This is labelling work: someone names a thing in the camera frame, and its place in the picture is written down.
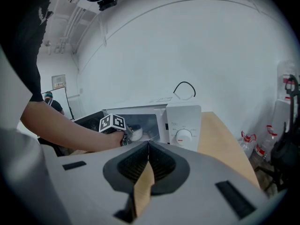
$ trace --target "wooden table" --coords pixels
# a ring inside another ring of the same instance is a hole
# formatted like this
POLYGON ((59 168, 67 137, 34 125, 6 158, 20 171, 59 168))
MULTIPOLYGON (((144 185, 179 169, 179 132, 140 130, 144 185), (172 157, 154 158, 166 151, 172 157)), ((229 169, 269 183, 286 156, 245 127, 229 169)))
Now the wooden table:
MULTIPOLYGON (((246 154, 215 113, 202 113, 200 133, 198 152, 220 160, 259 188, 258 180, 246 154)), ((137 216, 142 214, 150 202, 150 191, 153 184, 153 170, 148 163, 134 189, 137 216)))

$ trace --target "microwave control panel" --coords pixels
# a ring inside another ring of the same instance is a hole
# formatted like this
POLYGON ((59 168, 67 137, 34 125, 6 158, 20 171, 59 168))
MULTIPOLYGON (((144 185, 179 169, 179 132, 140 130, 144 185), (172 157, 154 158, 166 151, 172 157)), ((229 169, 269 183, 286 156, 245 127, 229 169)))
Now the microwave control panel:
POLYGON ((170 144, 197 151, 201 129, 201 107, 186 103, 167 106, 170 144))

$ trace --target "hand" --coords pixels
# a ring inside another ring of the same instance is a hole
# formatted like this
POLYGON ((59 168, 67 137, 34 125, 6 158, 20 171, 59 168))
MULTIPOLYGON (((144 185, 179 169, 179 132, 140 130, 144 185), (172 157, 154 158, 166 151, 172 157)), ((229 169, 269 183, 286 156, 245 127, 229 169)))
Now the hand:
POLYGON ((110 145, 112 148, 118 148, 121 146, 121 141, 124 137, 123 132, 114 132, 108 135, 110 138, 110 145))

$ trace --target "microwave knob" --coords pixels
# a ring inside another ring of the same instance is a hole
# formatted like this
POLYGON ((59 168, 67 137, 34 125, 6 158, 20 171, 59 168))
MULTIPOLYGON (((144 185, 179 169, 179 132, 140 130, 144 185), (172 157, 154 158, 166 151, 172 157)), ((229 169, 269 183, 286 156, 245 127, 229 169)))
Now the microwave knob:
POLYGON ((192 142, 192 134, 186 129, 179 130, 176 134, 176 140, 181 145, 188 145, 192 142))

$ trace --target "black t-shirt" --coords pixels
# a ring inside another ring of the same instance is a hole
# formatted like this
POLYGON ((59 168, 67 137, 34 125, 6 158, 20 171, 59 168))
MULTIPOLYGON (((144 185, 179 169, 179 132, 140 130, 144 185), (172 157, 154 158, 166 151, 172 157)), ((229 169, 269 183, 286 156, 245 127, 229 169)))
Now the black t-shirt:
POLYGON ((37 56, 44 38, 49 0, 1 0, 0 43, 11 66, 31 91, 31 101, 41 102, 37 56))
POLYGON ((59 104, 59 102, 56 102, 55 100, 53 99, 50 99, 50 98, 46 98, 45 99, 45 103, 51 105, 51 107, 53 107, 56 111, 58 112, 61 112, 62 111, 62 107, 61 105, 59 104))

